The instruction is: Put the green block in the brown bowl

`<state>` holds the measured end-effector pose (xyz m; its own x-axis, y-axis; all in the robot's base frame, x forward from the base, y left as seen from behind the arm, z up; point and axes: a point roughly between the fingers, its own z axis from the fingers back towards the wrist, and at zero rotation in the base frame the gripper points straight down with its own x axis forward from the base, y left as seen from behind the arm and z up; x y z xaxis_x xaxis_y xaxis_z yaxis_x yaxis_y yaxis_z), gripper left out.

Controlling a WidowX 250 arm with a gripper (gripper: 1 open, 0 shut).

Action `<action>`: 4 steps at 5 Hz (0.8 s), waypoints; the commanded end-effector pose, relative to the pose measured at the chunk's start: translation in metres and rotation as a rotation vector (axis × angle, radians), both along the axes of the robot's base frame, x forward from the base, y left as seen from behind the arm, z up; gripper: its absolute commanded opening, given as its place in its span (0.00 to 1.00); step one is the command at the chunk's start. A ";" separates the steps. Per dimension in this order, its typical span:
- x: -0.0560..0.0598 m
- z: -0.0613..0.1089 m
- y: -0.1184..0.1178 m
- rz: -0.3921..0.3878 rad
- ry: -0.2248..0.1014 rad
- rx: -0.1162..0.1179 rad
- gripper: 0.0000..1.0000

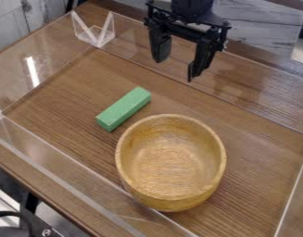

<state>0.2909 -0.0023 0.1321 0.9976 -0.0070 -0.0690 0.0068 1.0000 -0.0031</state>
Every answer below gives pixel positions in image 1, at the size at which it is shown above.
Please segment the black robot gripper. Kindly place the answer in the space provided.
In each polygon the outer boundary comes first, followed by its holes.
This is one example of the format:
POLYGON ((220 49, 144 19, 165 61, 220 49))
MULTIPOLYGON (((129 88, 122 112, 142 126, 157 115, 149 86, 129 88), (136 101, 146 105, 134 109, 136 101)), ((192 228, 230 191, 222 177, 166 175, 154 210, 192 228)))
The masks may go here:
POLYGON ((225 49, 232 24, 213 13, 214 0, 146 0, 152 55, 157 63, 172 54, 173 37, 197 43, 189 65, 189 81, 210 67, 217 51, 225 49))

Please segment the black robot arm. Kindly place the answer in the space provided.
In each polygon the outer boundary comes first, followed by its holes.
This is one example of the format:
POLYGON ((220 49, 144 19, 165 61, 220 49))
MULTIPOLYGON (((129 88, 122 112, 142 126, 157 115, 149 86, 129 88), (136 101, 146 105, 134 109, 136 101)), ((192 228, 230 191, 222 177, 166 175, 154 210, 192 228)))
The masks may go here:
POLYGON ((214 0, 146 0, 152 55, 162 63, 172 55, 173 37, 196 43, 194 61, 189 64, 189 81, 212 66, 216 53, 226 49, 232 24, 213 11, 214 0))

